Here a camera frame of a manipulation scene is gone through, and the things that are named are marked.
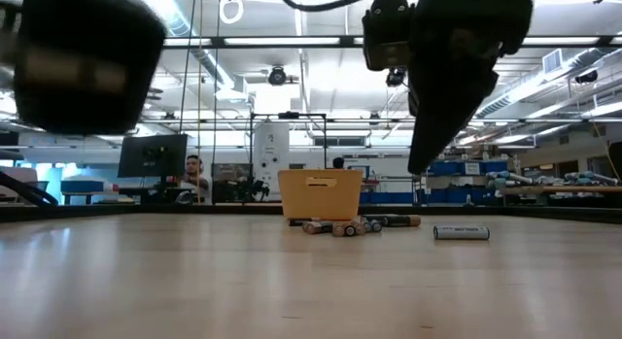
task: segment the blue storage container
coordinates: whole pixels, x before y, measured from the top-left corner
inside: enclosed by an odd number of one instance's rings
[[[470,194],[470,188],[455,187],[447,188],[448,203],[467,203],[467,195]]]
[[[495,189],[483,187],[472,188],[470,191],[470,201],[473,204],[484,204],[484,196],[487,194],[495,195]]]
[[[361,192],[361,198],[359,198],[359,204],[369,204],[369,197],[371,193],[369,192]]]
[[[434,188],[430,194],[426,194],[424,189],[417,189],[417,198],[421,204],[447,202],[447,195],[444,188]]]
[[[391,193],[388,192],[372,192],[371,202],[373,204],[391,203]]]
[[[436,161],[430,166],[429,175],[433,176],[449,176],[460,174],[458,162],[453,161]]]
[[[484,175],[482,162],[462,162],[459,165],[461,175]]]
[[[103,192],[104,183],[98,181],[62,181],[60,182],[61,192],[81,193],[81,192]]]
[[[507,170],[506,160],[486,161],[484,164],[484,173],[501,172]]]
[[[397,204],[412,204],[413,193],[412,192],[395,192],[391,193],[391,203]]]

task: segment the white battery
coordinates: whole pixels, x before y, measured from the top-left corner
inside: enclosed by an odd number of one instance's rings
[[[437,240],[488,240],[488,227],[435,226],[434,239]]]

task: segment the white sign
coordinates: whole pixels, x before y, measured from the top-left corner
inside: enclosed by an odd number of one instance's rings
[[[479,163],[465,163],[465,174],[479,175]]]

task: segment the aa battery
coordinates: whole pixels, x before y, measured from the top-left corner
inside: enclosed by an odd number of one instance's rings
[[[382,231],[383,225],[384,225],[384,220],[363,219],[363,226],[365,227],[365,232],[380,232]]]
[[[382,225],[386,227],[417,227],[421,224],[421,218],[419,216],[363,216],[363,221],[381,221]]]
[[[330,233],[332,221],[307,221],[302,226],[302,230],[308,234]]]
[[[362,224],[354,224],[353,221],[336,221],[332,224],[332,235],[335,237],[352,237],[357,234],[365,234]]]
[[[434,239],[437,240],[488,240],[490,230],[488,227],[453,227],[435,226]]]
[[[311,218],[288,219],[290,226],[303,226],[305,222],[311,221]]]

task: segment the person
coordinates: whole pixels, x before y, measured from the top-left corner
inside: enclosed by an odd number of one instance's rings
[[[332,160],[332,167],[334,169],[343,169],[344,160],[342,157],[337,157]]]
[[[209,181],[203,177],[203,161],[196,154],[191,154],[186,158],[186,174],[182,179],[181,187],[196,188],[197,182],[201,197],[205,198],[205,204],[212,204],[212,190]]]

